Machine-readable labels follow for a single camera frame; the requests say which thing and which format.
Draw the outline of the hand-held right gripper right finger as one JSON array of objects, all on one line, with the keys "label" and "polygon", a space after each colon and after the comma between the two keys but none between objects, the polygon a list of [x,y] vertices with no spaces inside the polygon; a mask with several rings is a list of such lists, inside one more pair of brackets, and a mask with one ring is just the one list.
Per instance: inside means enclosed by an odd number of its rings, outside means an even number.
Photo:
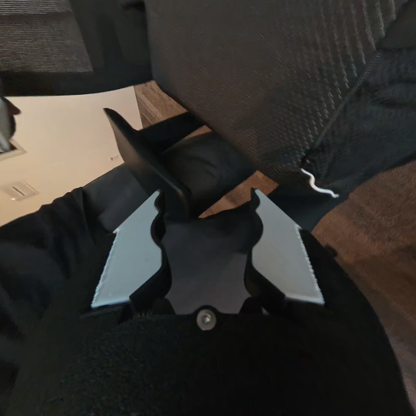
[{"label": "hand-held right gripper right finger", "polygon": [[251,189],[250,213],[256,227],[247,255],[244,284],[262,306],[287,302],[325,305],[301,227],[258,189]]}]

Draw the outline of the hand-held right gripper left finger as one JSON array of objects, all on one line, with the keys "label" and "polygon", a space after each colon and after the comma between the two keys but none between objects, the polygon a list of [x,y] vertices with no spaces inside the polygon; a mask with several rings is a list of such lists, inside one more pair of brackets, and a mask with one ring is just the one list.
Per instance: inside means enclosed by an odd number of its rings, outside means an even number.
[{"label": "hand-held right gripper left finger", "polygon": [[167,295],[172,276],[162,244],[164,212],[164,195],[157,190],[117,227],[91,308],[152,308]]}]

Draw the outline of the person's black jacket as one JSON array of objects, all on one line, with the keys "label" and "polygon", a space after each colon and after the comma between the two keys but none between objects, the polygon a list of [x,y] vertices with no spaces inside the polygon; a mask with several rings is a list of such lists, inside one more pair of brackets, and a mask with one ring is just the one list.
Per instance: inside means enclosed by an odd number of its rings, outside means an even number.
[{"label": "person's black jacket", "polygon": [[96,344],[122,307],[89,305],[113,232],[137,207],[78,188],[1,227],[1,379],[13,387],[5,415],[117,408],[108,387],[88,390]]}]

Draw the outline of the ceiling air vent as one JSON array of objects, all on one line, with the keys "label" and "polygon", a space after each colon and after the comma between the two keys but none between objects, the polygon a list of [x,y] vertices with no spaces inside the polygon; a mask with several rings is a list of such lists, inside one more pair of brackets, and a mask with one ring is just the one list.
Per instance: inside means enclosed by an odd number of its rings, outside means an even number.
[{"label": "ceiling air vent", "polygon": [[24,180],[2,185],[0,190],[14,201],[22,201],[39,195],[39,192]]},{"label": "ceiling air vent", "polygon": [[3,162],[7,159],[17,157],[27,152],[25,149],[18,144],[14,139],[10,140],[10,148],[7,151],[4,151],[2,148],[0,149],[0,162]]}]

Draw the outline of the black mesh office chair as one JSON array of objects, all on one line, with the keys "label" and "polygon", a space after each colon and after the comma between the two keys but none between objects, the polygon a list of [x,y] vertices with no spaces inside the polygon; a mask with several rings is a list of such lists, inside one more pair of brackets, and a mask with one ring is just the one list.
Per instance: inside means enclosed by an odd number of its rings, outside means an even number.
[{"label": "black mesh office chair", "polygon": [[415,1],[145,1],[161,89],[292,192],[415,158]]}]

